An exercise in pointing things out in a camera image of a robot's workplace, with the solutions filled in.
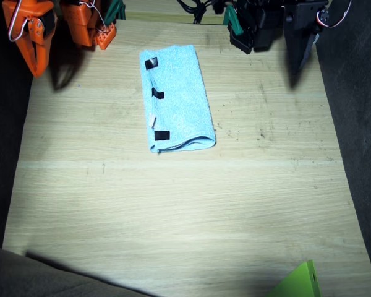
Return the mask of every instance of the wooden table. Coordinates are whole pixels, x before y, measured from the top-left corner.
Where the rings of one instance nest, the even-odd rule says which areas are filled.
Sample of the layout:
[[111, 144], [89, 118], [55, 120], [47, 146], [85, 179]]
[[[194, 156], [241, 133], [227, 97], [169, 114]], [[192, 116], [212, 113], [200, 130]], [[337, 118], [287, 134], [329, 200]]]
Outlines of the wooden table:
[[[120, 21], [63, 90], [33, 81], [4, 248], [157, 296], [264, 296], [315, 261], [324, 296], [371, 296], [316, 52], [291, 88], [283, 39]], [[151, 153], [139, 53], [194, 44], [214, 148]]]

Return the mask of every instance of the dark fabric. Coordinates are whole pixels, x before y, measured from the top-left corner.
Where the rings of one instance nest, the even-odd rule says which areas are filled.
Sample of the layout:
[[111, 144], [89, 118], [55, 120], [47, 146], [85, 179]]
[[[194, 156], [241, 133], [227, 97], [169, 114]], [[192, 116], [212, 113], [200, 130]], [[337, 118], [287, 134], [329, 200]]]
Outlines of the dark fabric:
[[[339, 18], [349, 0], [334, 0]], [[340, 26], [325, 30], [318, 57], [354, 206], [371, 260], [371, 0], [353, 0]]]
[[0, 2], [0, 246], [14, 183], [32, 75], [15, 43], [7, 38]]
[[0, 296], [122, 296], [146, 295], [55, 269], [0, 249]]

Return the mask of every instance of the light blue towel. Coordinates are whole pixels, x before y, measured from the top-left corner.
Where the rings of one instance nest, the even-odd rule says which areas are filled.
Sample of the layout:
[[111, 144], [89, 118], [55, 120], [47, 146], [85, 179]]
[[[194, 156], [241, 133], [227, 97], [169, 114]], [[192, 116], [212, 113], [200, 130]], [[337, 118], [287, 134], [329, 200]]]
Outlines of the light blue towel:
[[144, 51], [140, 54], [140, 71], [148, 144], [152, 152], [200, 150], [216, 144], [193, 45]]

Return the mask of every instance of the black cable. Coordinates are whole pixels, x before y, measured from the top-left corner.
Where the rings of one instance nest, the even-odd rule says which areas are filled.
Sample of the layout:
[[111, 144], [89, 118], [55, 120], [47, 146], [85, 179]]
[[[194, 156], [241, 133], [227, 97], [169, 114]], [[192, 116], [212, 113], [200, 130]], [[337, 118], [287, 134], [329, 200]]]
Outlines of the black cable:
[[177, 0], [181, 7], [188, 12], [189, 14], [194, 15], [193, 24], [199, 24], [202, 20], [203, 15], [206, 12], [206, 7], [211, 5], [211, 0], [207, 0], [205, 3], [202, 3], [200, 0], [193, 0], [196, 3], [197, 7], [190, 7], [181, 0]]

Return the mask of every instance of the green clip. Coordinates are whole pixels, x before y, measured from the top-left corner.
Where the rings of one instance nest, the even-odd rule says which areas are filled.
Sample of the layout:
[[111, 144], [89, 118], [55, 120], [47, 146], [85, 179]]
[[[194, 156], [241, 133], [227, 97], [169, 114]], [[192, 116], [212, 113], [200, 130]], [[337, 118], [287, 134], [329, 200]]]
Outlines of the green clip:
[[228, 25], [228, 22], [231, 23], [231, 28], [236, 36], [243, 34], [243, 29], [239, 24], [235, 8], [232, 5], [227, 6], [225, 10], [223, 25]]
[[280, 282], [266, 297], [321, 297], [313, 261], [304, 262]]
[[125, 19], [125, 5], [122, 0], [114, 0], [109, 9], [107, 10], [106, 17], [104, 18], [104, 24], [108, 26], [115, 20]]

